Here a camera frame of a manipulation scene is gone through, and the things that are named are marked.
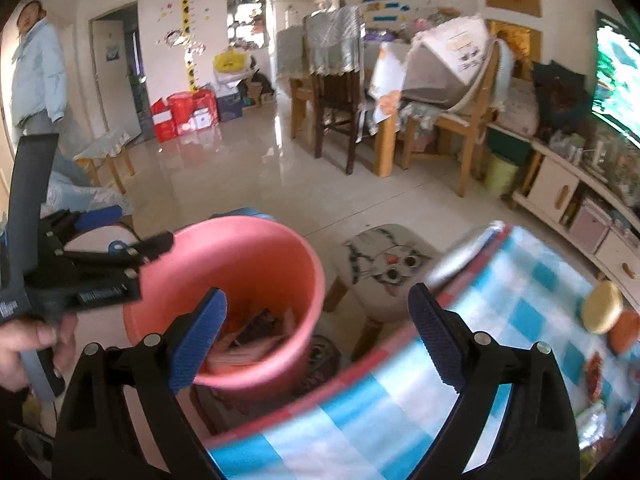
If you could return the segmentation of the person's left hand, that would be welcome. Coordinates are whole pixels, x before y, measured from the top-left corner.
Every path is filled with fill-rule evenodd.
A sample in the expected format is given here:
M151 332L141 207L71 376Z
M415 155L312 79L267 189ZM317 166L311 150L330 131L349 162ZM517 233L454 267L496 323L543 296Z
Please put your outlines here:
M14 320L1 326L1 387L11 392L28 386L21 353L53 349L53 365L61 374L74 365L76 354L75 332L78 317L65 315L58 328L29 318Z

